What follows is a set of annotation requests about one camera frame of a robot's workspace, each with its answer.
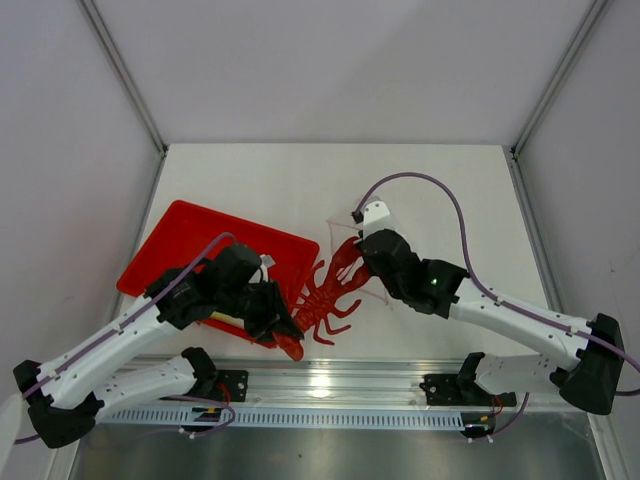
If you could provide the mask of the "green celery stalk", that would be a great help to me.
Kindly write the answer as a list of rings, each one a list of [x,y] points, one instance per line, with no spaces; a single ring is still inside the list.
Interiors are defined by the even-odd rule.
[[[207,320],[206,323],[209,326],[221,329],[221,330],[244,330],[244,321],[242,319],[218,312],[218,319]]]

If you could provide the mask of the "red toy lobster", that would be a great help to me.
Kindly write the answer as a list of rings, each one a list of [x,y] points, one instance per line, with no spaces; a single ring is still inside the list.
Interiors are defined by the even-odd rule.
[[[315,283],[315,274],[324,267],[323,260],[311,268],[298,291],[291,287],[285,288],[286,305],[292,313],[295,326],[302,333],[302,338],[293,338],[284,334],[275,334],[274,338],[278,347],[293,361],[300,361],[304,356],[302,341],[306,333],[311,332],[312,339],[316,343],[334,346],[335,343],[332,340],[320,335],[320,327],[324,326],[329,336],[339,335],[351,328],[350,324],[333,328],[330,326],[329,317],[333,315],[338,319],[345,319],[362,303],[361,299],[357,299],[346,310],[341,310],[337,306],[337,302],[342,297],[360,289],[371,279],[369,269],[357,246],[358,242],[358,237],[351,236],[338,247],[331,257],[324,280],[320,284]]]

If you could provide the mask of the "clear zip top bag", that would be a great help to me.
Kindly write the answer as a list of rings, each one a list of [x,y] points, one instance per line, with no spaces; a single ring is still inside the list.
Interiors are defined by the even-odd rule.
[[[359,237],[359,226],[352,218],[352,205],[336,210],[327,220],[326,224],[329,232],[329,251],[335,254],[339,247],[351,237]],[[362,297],[369,297],[380,302],[390,311],[393,310],[391,298],[384,289],[379,279],[371,278],[370,281],[356,290]]]

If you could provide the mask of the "red plastic tray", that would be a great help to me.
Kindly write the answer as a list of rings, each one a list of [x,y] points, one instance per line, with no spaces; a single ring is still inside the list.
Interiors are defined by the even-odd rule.
[[[137,297],[166,270],[180,271],[216,236],[229,232],[258,254],[275,260],[270,280],[277,282],[284,297],[286,287],[298,291],[319,253],[316,242],[271,227],[207,209],[182,200],[174,201],[143,243],[116,283],[120,293]],[[252,339],[245,330],[221,330],[265,348],[277,348],[274,341]]]

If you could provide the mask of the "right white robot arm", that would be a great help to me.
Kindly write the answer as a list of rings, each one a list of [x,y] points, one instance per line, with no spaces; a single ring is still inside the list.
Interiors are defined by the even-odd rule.
[[[611,413],[624,363],[614,318],[570,317],[499,296],[461,267],[420,258],[391,229],[362,234],[356,247],[393,299],[418,313],[476,325],[531,349],[523,356],[469,354],[456,380],[464,401],[475,404],[505,393],[558,393],[582,411]]]

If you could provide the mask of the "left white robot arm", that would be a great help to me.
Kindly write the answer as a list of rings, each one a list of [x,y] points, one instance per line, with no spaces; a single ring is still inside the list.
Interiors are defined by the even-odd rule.
[[[264,261],[239,243],[212,259],[200,254],[183,268],[167,270],[128,310],[72,350],[48,362],[17,365],[13,375],[37,437],[57,449],[117,411],[157,399],[212,396],[219,371],[201,347],[154,367],[118,371],[151,344],[214,314],[241,320],[256,341],[302,339]]]

